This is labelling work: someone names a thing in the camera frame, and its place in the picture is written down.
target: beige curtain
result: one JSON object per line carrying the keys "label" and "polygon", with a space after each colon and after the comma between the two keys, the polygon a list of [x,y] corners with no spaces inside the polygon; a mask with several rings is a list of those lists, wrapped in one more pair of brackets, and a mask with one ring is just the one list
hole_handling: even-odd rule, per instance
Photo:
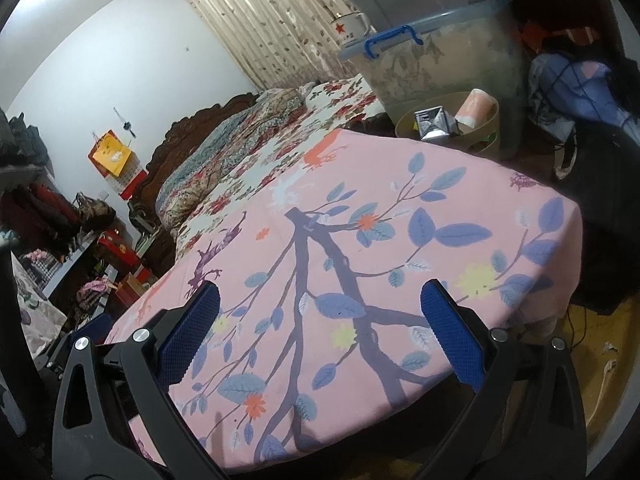
{"label": "beige curtain", "polygon": [[331,22],[346,0],[188,0],[259,89],[352,77]]}

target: wooden headboard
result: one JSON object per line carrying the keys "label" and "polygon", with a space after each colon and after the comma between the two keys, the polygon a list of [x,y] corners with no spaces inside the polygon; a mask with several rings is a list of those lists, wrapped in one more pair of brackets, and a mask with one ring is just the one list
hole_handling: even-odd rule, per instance
{"label": "wooden headboard", "polygon": [[226,105],[200,110],[193,117],[185,117],[172,124],[146,165],[148,175],[138,184],[129,201],[130,216],[140,215],[159,227],[156,199],[164,181],[180,166],[222,121],[255,104],[257,95],[242,94]]}

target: pink blanket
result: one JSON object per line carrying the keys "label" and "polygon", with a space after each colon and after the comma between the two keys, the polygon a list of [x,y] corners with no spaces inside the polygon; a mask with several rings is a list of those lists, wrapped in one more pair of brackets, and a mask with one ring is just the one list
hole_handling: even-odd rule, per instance
{"label": "pink blanket", "polygon": [[[318,153],[332,156],[315,164]],[[216,282],[220,316],[170,395],[227,470],[327,446],[446,376],[420,313],[425,281],[489,327],[562,316],[578,282],[577,206],[522,175],[345,130],[308,154],[203,236],[110,336]]]}

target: transparent lid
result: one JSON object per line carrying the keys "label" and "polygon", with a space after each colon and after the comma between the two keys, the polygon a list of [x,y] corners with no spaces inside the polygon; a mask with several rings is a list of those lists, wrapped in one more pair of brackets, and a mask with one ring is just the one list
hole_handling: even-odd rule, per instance
{"label": "transparent lid", "polygon": [[[511,1],[512,0],[485,0],[484,2],[471,4],[458,9],[446,10],[445,12],[434,14],[433,16],[428,16],[427,18],[423,18],[415,22],[407,23],[407,25],[411,27],[416,34],[425,34],[427,32],[446,27],[447,25],[465,23],[470,20],[493,16],[509,7]],[[380,48],[388,48],[411,40],[412,37],[409,34],[404,34],[403,32],[402,27],[397,27],[373,34],[372,36],[367,36],[362,40],[353,41],[340,51],[339,57],[342,60],[346,60],[366,53],[367,43],[369,46],[375,45],[373,49],[380,50]]]}

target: handbag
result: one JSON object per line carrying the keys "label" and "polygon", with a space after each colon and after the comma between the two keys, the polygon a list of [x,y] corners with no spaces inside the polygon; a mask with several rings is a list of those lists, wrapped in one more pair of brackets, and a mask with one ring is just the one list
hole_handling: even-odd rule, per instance
{"label": "handbag", "polygon": [[77,193],[75,202],[78,203],[82,229],[87,233],[105,230],[116,218],[116,210],[104,200]]}

